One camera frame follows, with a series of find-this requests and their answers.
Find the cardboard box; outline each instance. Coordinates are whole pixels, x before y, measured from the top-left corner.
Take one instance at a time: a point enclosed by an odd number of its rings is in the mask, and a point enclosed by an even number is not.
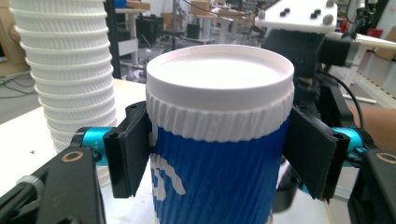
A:
[[[191,1],[190,14],[207,15],[210,13],[210,2]]]
[[[230,18],[230,19],[243,19],[245,16],[245,12],[236,11],[236,10],[226,10],[220,9],[219,14],[220,17]]]
[[[147,11],[150,10],[151,4],[150,3],[141,3],[140,1],[127,1],[126,7],[128,8],[138,8],[138,9],[145,9]]]
[[[390,30],[386,40],[396,42],[396,26],[393,26],[393,28]],[[396,57],[396,49],[380,48],[376,51],[376,56],[391,61]]]
[[[9,12],[8,0],[0,0],[0,46],[7,61],[0,63],[0,76],[15,74],[29,69],[25,52],[19,44],[19,34],[13,29],[14,17]]]
[[[172,30],[173,29],[173,13],[161,13],[163,18],[163,29]],[[181,30],[182,19],[180,15],[177,15],[177,29]]]

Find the white logo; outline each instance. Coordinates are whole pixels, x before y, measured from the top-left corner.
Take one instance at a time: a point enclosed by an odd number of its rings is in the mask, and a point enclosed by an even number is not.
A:
[[[179,195],[186,194],[186,190],[184,190],[183,183],[181,182],[180,177],[176,174],[175,168],[168,164],[167,160],[163,159],[158,154],[151,153],[150,162],[151,169],[154,170],[153,173],[158,179],[157,187],[154,187],[154,184],[152,184],[154,196],[157,198],[158,201],[163,201],[166,198],[165,186],[163,183],[163,178],[160,176],[160,170],[165,171],[166,175],[169,176],[172,181],[172,186],[174,190]]]

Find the black cable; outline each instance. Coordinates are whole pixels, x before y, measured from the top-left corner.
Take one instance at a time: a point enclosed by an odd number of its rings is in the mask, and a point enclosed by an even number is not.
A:
[[[8,85],[6,85],[6,83],[3,84],[3,86],[6,87],[6,88],[9,89],[9,90],[18,91],[18,92],[23,93],[23,94],[25,94],[25,95],[37,94],[35,91],[27,92],[27,91],[20,91],[20,90],[18,90],[18,89],[14,89],[14,88],[9,87]]]
[[[327,76],[327,77],[331,77],[334,80],[336,80],[341,86],[344,87],[344,89],[347,91],[347,93],[350,95],[350,97],[352,98],[353,103],[356,106],[356,109],[358,110],[358,115],[359,115],[359,121],[361,122],[361,128],[364,129],[364,118],[363,118],[363,113],[361,112],[361,105],[358,102],[358,99],[356,99],[355,94],[353,94],[352,90],[347,86],[347,84],[345,84],[342,80],[340,80],[337,77],[334,77],[332,75],[330,75],[329,73],[320,70],[320,73]]]

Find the wire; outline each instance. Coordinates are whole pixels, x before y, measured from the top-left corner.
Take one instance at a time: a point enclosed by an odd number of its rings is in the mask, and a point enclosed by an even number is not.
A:
[[[329,73],[320,70],[320,73],[327,76],[327,77],[331,77],[334,80],[336,80],[341,86],[344,87],[344,89],[347,91],[347,93],[350,95],[350,97],[352,98],[353,103],[356,106],[356,109],[358,110],[358,115],[359,115],[359,121],[361,122],[361,128],[364,129],[364,118],[363,118],[363,113],[361,112],[361,105],[358,102],[358,99],[356,99],[355,94],[353,94],[352,90],[347,86],[347,84],[345,84],[342,80],[340,80],[337,77],[334,77],[332,75],[330,75]]]
[[[16,78],[12,78],[12,79],[9,79],[9,80],[3,80],[3,79],[1,79],[1,81],[3,81],[3,82],[0,83],[0,87],[3,86],[3,87],[5,87],[5,88],[7,88],[7,89],[9,89],[9,90],[20,92],[20,93],[22,93],[22,95],[15,95],[15,96],[0,96],[0,99],[12,99],[12,98],[19,98],[19,97],[22,97],[22,96],[25,96],[25,95],[37,94],[35,91],[21,91],[21,90],[18,90],[18,89],[9,87],[7,84],[8,84],[9,82],[11,82],[11,81],[14,82],[14,83],[16,83],[17,85],[19,85],[19,86],[21,86],[21,87],[24,87],[24,88],[30,88],[30,87],[33,87],[33,86],[34,86],[34,85],[22,85],[21,83],[19,83],[19,82],[16,81]]]

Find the white paper cup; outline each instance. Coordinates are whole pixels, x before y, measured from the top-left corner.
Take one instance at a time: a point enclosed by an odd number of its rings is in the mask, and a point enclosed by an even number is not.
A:
[[[96,67],[88,67],[74,70],[52,70],[31,67],[31,76],[34,79],[47,80],[49,82],[69,82],[77,80],[85,80],[90,78],[101,77],[106,74],[113,73],[111,63],[98,64]]]
[[[109,46],[108,42],[93,49],[51,50],[29,48],[21,44],[29,62],[52,66],[77,66],[102,62],[111,56]]]
[[[48,106],[43,104],[40,98],[38,98],[38,101],[43,106],[46,116],[52,119],[89,119],[105,114],[108,110],[112,110],[115,108],[114,97],[108,98],[107,100],[100,102],[96,105],[89,105],[77,108],[59,108]]]
[[[39,91],[37,88],[35,88],[35,91],[38,93],[43,104],[59,108],[76,108],[96,105],[114,95],[113,83],[106,88],[86,94],[57,95]]]
[[[23,30],[16,26],[21,42],[36,49],[92,49],[108,44],[108,28],[87,33],[45,33]]]
[[[106,13],[99,15],[41,15],[10,10],[18,27],[27,31],[78,33],[104,30]]]
[[[58,95],[87,94],[101,90],[114,82],[111,73],[77,81],[46,81],[35,79],[35,88],[40,92]]]
[[[62,132],[53,129],[49,125],[47,125],[47,127],[49,128],[51,138],[62,142],[70,142],[75,134],[74,132]]]
[[[10,7],[36,13],[90,15],[104,12],[104,1],[11,0]]]
[[[76,132],[82,127],[111,127],[117,123],[116,109],[109,110],[100,116],[81,120],[52,119],[44,115],[48,125],[61,132]]]
[[[112,72],[113,66],[111,65],[112,56],[104,59],[98,63],[89,63],[74,66],[50,66],[39,63],[32,63],[29,59],[25,61],[30,65],[31,71],[35,77],[54,80],[54,81],[71,81],[79,80],[82,78],[91,78],[101,76],[102,74]]]

